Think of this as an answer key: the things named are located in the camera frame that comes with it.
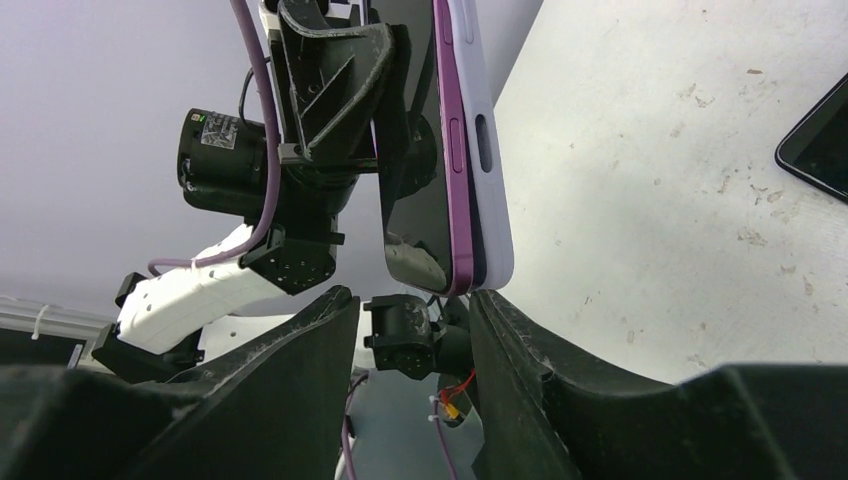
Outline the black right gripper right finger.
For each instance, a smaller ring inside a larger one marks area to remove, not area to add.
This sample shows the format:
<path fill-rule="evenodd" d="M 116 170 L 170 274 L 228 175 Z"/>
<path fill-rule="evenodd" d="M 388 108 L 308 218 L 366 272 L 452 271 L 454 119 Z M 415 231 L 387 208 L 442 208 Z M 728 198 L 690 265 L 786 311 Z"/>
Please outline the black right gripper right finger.
<path fill-rule="evenodd" d="M 606 362 L 494 291 L 470 301 L 489 479 L 843 479 L 847 369 L 728 364 L 679 384 Z"/>

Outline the purple phone black screen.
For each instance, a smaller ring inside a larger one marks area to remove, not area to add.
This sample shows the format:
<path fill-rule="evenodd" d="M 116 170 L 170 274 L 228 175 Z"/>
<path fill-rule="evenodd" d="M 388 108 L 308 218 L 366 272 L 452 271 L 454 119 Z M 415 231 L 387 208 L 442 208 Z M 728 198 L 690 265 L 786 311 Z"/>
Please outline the purple phone black screen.
<path fill-rule="evenodd" d="M 425 41 L 435 46 L 435 74 L 423 110 L 422 153 L 408 164 L 405 181 L 417 190 L 382 199 L 385 261 L 399 282 L 432 294 L 467 292 L 474 278 L 474 248 L 465 115 L 445 1 L 372 1 L 369 20 L 406 26 L 415 46 L 416 74 Z"/>

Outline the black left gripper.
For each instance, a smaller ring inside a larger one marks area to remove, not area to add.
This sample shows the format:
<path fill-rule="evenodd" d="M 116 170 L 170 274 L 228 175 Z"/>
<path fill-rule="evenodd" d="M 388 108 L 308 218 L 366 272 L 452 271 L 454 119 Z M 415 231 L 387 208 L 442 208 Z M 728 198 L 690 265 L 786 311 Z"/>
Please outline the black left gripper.
<path fill-rule="evenodd" d="M 425 41 L 414 74 L 415 46 L 406 26 L 358 25 L 355 8 L 348 19 L 330 19 L 329 11 L 327 1 L 261 4 L 283 172 L 314 189 L 336 191 L 374 171 L 378 157 L 380 197 L 404 198 L 417 190 L 416 181 L 403 175 L 423 149 L 423 110 L 436 65 L 433 40 Z"/>

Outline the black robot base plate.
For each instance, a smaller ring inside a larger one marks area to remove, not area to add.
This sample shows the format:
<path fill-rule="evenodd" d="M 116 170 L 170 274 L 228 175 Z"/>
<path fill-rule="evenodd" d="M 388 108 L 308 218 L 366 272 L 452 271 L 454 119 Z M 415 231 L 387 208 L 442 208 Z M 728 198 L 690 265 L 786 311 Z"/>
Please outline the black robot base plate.
<path fill-rule="evenodd" d="M 76 350 L 82 353 L 86 342 L 41 334 L 37 340 L 29 332 L 1 329 L 1 365 L 67 366 Z"/>

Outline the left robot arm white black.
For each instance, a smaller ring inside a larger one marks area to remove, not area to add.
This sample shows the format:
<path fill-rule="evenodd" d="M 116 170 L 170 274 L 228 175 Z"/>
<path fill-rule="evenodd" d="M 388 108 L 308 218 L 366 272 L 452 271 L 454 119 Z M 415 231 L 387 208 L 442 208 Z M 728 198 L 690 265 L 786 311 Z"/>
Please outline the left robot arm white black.
<path fill-rule="evenodd" d="M 189 260 L 128 275 L 92 354 L 122 379 L 161 381 L 203 360 L 202 329 L 330 279 L 360 176 L 379 179 L 385 263 L 440 296 L 474 276 L 466 120 L 445 1 L 265 1 L 268 42 L 243 30 L 263 118 L 189 111 L 185 201 L 242 224 Z"/>

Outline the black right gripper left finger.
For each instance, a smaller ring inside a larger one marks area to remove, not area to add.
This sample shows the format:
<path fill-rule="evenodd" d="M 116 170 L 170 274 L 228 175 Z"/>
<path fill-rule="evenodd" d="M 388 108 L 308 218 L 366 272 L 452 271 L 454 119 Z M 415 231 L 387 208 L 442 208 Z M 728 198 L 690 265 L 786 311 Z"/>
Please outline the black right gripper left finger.
<path fill-rule="evenodd" d="M 53 366 L 1 371 L 5 479 L 330 479 L 360 300 L 326 291 L 171 380 Z"/>

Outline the lilac silicone phone case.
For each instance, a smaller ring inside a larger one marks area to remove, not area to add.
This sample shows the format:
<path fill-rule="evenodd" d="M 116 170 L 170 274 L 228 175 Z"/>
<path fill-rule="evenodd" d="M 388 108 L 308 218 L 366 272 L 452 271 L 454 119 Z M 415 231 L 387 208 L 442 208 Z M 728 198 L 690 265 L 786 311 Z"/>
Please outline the lilac silicone phone case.
<path fill-rule="evenodd" d="M 472 288 L 499 289 L 514 271 L 514 249 L 494 102 L 476 5 L 450 1 L 453 51 L 463 101 L 472 206 L 475 273 Z"/>

